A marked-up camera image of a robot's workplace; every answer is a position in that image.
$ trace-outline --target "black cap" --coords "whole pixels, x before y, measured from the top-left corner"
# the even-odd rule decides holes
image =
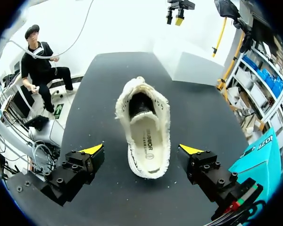
[[[40,27],[36,24],[34,24],[33,26],[31,26],[30,28],[27,29],[26,33],[25,33],[25,39],[28,39],[28,37],[34,33],[34,32],[39,32]]]

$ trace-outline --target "white wall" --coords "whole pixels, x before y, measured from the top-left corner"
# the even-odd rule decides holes
[[[82,74],[99,53],[152,51],[156,38],[191,42],[208,54],[216,45],[223,18],[213,0],[193,0],[195,10],[185,11],[178,27],[166,24],[167,0],[94,0],[85,29],[78,42],[61,56],[57,66],[68,66],[72,74]],[[85,18],[89,0],[49,0],[29,8],[26,24],[12,37],[27,46],[24,33],[33,24],[40,26],[39,40],[47,41],[55,53],[73,43]],[[216,59],[225,62],[235,28],[228,19]],[[9,43],[0,59],[0,72],[9,67],[21,50]]]

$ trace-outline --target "white canvas shoe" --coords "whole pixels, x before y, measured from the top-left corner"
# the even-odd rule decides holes
[[[170,106],[143,77],[127,82],[116,103],[116,115],[126,134],[133,173],[156,179],[170,159]]]

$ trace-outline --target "blue bins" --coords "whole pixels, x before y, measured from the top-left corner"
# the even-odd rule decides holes
[[[249,66],[251,66],[255,71],[258,70],[258,66],[253,62],[251,59],[249,59],[246,55],[242,58]]]
[[[265,78],[265,82],[267,83],[267,85],[270,87],[270,89],[272,90],[274,85],[275,85],[275,79],[272,75],[268,75]]]
[[[263,69],[262,71],[260,71],[259,69],[257,70],[258,75],[265,80],[267,78],[267,76],[270,76],[268,70]]]
[[[275,97],[278,98],[283,90],[283,81],[280,77],[277,77],[275,80],[274,87],[272,88],[272,92],[274,93]]]

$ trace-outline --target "yellow pipe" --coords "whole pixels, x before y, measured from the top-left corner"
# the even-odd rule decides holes
[[[223,32],[225,31],[225,24],[226,24],[226,17],[225,17],[225,19],[223,20],[222,30],[221,30],[221,33],[219,34],[219,38],[218,38],[218,41],[217,41],[217,45],[216,45],[216,48],[214,48],[214,53],[213,53],[212,57],[215,57],[215,54],[216,54],[216,52],[217,52],[217,50],[218,50],[218,47],[219,47],[219,45],[220,45]]]
[[[244,37],[244,33],[242,32],[241,37],[240,37],[240,40],[239,40],[238,47],[237,47],[236,52],[235,52],[235,57],[232,59],[232,62],[231,62],[231,64],[230,64],[230,66],[228,67],[226,73],[224,74],[224,76],[223,76],[223,78],[222,78],[223,80],[226,80],[226,78],[228,77],[228,75],[229,75],[229,73],[230,73],[230,71],[231,71],[231,69],[232,69],[232,67],[233,67],[233,65],[234,65],[234,63],[235,63],[235,58],[237,58],[237,56],[238,56],[238,54],[239,54],[239,50],[240,50],[240,47],[241,47],[241,44],[242,44],[242,41],[243,41],[243,37]],[[218,88],[219,90],[221,90],[223,85],[224,85],[224,83],[221,82],[221,83],[217,86],[217,88]]]

